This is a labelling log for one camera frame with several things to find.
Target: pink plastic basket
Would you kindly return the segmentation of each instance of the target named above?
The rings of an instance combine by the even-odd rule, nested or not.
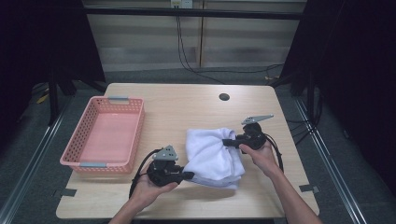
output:
[[[92,97],[61,164],[79,173],[131,173],[143,119],[143,99]]]

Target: person's right hand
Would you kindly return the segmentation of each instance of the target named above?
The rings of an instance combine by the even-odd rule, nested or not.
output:
[[[266,141],[258,150],[253,150],[251,147],[244,144],[239,145],[239,148],[251,157],[253,163],[256,164],[265,175],[271,177],[275,169],[279,168],[276,164],[272,146],[269,141]]]

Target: cloth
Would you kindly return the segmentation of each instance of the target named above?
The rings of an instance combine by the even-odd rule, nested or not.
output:
[[[225,147],[222,139],[235,139],[227,128],[216,130],[187,130],[186,152],[189,162],[184,172],[194,172],[191,182],[220,189],[237,189],[245,173],[241,152]]]

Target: black metal bar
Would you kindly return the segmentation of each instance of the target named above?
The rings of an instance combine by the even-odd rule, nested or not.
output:
[[[189,8],[156,8],[156,7],[39,7],[46,13],[85,13],[98,15],[140,15],[140,16],[179,16],[179,17],[213,17],[242,18],[267,20],[298,21],[304,17],[296,12],[266,12],[266,11],[233,11]]]

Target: table top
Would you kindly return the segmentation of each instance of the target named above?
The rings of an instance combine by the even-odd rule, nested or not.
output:
[[[226,93],[228,101],[219,95]],[[301,192],[308,180],[290,130],[273,88],[266,86],[130,84],[113,83],[106,96],[143,98],[145,120],[129,175],[88,175],[73,172],[67,189],[74,197],[63,196],[56,214],[59,218],[113,217],[128,200],[131,180],[141,161],[153,149],[172,145],[179,156],[178,165],[187,164],[185,152],[188,129],[229,128],[242,133],[241,121],[250,116],[274,114],[260,122],[264,133],[276,141],[285,175],[307,204],[318,214],[312,191]],[[268,177],[242,155],[246,173],[239,189],[212,189],[183,181],[176,189],[160,195],[135,218],[273,218],[284,212]]]

